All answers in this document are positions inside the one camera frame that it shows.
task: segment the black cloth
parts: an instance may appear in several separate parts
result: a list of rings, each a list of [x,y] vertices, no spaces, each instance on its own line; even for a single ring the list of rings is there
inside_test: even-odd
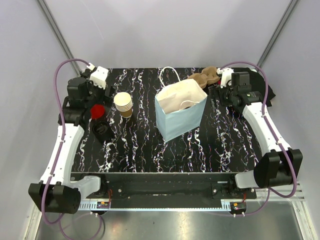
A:
[[[248,72],[250,76],[250,84],[252,86],[252,91],[258,91],[262,94],[262,96],[265,96],[266,93],[266,83],[264,78],[260,75],[260,73],[251,71],[250,68],[248,67],[232,67],[235,73],[240,73],[240,72]],[[274,94],[274,91],[271,89],[269,86],[268,88],[268,96],[266,100],[266,106],[271,107],[271,102],[270,100],[273,99],[276,95]]]

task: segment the shiny metal floor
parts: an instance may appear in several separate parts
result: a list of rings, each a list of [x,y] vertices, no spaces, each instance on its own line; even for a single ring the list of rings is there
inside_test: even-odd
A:
[[[248,203],[247,212],[259,207]],[[92,215],[74,221],[85,212],[65,215],[62,227],[75,240],[92,237],[99,220]],[[208,212],[110,211],[103,215],[97,240],[301,240],[290,202],[269,202],[263,211],[247,217],[222,217]],[[64,240],[56,227],[40,223],[37,240]]]

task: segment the paper bag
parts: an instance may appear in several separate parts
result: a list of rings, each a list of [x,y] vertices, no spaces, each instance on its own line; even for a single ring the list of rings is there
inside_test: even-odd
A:
[[[165,68],[174,70],[177,83],[164,85],[161,75]],[[155,118],[156,126],[167,142],[200,126],[207,94],[194,79],[180,81],[174,68],[165,68],[159,75],[164,88],[155,95]]]

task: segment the metal pole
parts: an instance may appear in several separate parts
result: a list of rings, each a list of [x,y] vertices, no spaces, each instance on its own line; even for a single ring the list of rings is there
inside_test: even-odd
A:
[[[66,40],[64,39],[46,1],[45,0],[36,0],[36,1],[38,2],[39,7],[40,7],[41,11],[43,12],[48,24],[50,25],[56,39],[58,40],[65,56],[68,59],[74,59],[74,55],[72,54],[70,48],[68,47],[68,44],[67,44]],[[75,71],[75,73],[77,75],[79,75],[79,73],[81,71],[79,65],[75,61],[72,61],[71,65],[72,65],[72,68]]]
[[[290,18],[290,16],[292,15],[292,13],[294,12],[296,6],[298,5],[298,2],[300,2],[300,0],[291,0],[289,5],[287,6],[286,10],[284,11],[278,25],[276,26],[268,44],[266,45],[257,65],[261,68],[267,57],[269,56],[272,48],[274,47],[279,35],[281,34],[282,30],[284,29],[286,23],[288,22],[288,19]]]

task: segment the robotic arm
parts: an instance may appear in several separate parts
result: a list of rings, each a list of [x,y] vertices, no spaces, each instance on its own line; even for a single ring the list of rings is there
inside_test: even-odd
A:
[[[86,69],[80,77],[68,81],[68,96],[62,105],[66,130],[54,174],[51,175],[51,170],[54,167],[63,134],[60,115],[57,139],[49,164],[40,182],[31,183],[29,186],[28,193],[40,211],[44,188],[49,177],[52,178],[46,194],[46,212],[74,214],[77,212],[81,200],[101,189],[101,179],[98,176],[85,176],[75,183],[70,182],[70,173],[77,147],[91,118],[90,110],[96,104],[106,105],[112,102],[114,93],[113,86],[107,84],[109,71],[100,66],[96,68],[92,64],[89,68],[91,69]],[[106,135],[105,131],[110,131],[110,129],[107,127],[99,133]]]
[[[280,135],[267,108],[265,108],[264,116],[268,119],[279,141],[274,138],[262,113],[263,97],[260,92],[252,91],[249,73],[234,73],[231,68],[218,69],[217,73],[222,74],[221,84],[217,87],[210,87],[209,91],[219,98],[223,106],[232,106],[249,122],[258,139],[263,155],[254,170],[238,173],[235,176],[236,188],[239,190],[292,184],[293,178],[288,162],[278,144],[281,143],[287,152],[296,176],[303,159],[302,153],[299,149],[291,149],[290,145]],[[217,107],[216,98],[213,101],[215,107]]]

